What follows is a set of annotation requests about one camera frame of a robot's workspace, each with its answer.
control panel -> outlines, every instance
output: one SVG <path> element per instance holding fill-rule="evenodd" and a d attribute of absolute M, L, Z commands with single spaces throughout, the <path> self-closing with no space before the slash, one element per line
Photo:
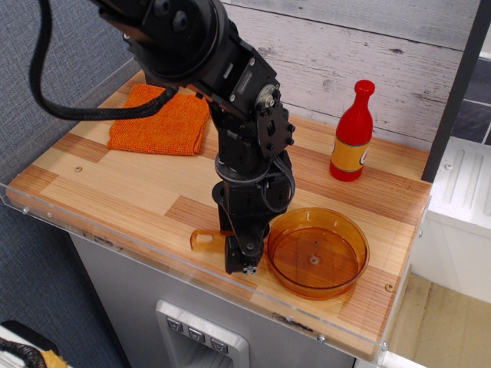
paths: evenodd
<path fill-rule="evenodd" d="M 157 302 L 156 313 L 167 353 L 176 366 L 192 366 L 193 352 L 205 346 L 228 357 L 234 368 L 249 368 L 249 344 L 238 334 L 167 301 Z"/>

bottle label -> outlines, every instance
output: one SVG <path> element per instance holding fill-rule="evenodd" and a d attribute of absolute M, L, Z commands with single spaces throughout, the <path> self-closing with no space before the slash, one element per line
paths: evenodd
<path fill-rule="evenodd" d="M 331 155 L 331 163 L 337 169 L 352 173 L 358 171 L 365 164 L 367 158 L 368 144 L 362 146 L 352 146 L 340 140 L 337 136 L 334 139 L 334 150 Z"/>

plastic bottle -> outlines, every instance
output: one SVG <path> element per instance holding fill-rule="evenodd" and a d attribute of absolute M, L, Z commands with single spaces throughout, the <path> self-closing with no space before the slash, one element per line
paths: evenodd
<path fill-rule="evenodd" d="M 330 171 L 333 177 L 349 182 L 363 171 L 374 121 L 368 110 L 368 99 L 375 91 L 375 84 L 359 80 L 354 85 L 356 97 L 338 123 Z"/>

black robotic arm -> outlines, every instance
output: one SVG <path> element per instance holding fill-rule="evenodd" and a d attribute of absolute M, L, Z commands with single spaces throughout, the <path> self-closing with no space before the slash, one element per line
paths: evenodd
<path fill-rule="evenodd" d="M 213 189 L 226 271 L 255 273 L 269 222 L 295 192 L 285 148 L 295 127 L 275 71 L 240 37 L 218 0 L 91 0 L 124 33 L 147 82 L 206 98 L 219 134 Z"/>

round dish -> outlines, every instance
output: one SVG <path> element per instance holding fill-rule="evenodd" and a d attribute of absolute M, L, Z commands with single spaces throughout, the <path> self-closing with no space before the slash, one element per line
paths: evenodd
<path fill-rule="evenodd" d="M 347 291 L 363 274 L 370 256 L 364 233 L 341 213 L 297 209 L 271 227 L 267 258 L 291 292 L 323 300 Z"/>

